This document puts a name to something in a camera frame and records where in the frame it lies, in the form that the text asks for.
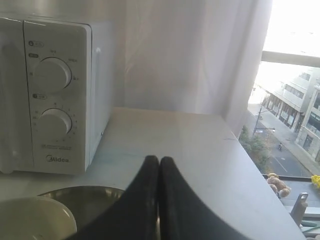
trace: road marking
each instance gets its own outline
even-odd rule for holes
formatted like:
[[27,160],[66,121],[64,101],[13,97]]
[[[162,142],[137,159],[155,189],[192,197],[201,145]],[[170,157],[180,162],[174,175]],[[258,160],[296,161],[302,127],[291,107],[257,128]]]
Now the road marking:
[[280,164],[280,166],[281,166],[286,172],[288,172],[287,169],[285,169],[285,167],[279,162],[278,159],[276,159],[274,156],[272,156],[272,157],[278,162],[278,164]]

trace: sidewalk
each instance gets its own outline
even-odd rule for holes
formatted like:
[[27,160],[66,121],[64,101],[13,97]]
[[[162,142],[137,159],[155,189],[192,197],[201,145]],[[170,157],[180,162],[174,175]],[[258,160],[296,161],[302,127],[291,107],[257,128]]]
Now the sidewalk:
[[[258,117],[260,104],[248,104],[249,112]],[[272,134],[298,159],[298,161],[312,174],[320,175],[320,164],[315,162],[303,149],[295,144],[295,140],[298,136],[297,132],[292,132],[283,122],[281,122],[271,112],[266,111],[261,113],[262,123],[266,128],[275,128],[275,132]]]

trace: teddy bear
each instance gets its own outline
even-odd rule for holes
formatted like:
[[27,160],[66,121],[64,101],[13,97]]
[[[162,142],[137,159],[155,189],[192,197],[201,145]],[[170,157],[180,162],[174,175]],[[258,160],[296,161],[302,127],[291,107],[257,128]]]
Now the teddy bear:
[[291,188],[288,187],[284,181],[279,179],[275,173],[269,173],[266,182],[279,198],[285,198],[290,194]]

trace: tree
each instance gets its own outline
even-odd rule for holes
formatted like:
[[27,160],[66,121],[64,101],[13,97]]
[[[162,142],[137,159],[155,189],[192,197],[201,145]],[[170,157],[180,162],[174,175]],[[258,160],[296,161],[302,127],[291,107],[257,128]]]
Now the tree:
[[248,128],[243,126],[239,142],[261,173],[266,173],[269,149],[263,139],[254,135],[250,137]]

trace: white bowl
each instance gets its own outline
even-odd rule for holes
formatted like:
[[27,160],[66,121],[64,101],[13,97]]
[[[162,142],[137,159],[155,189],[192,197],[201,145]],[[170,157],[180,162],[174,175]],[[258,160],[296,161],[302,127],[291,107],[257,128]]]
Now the white bowl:
[[0,202],[0,240],[62,240],[77,232],[71,211],[47,197]]

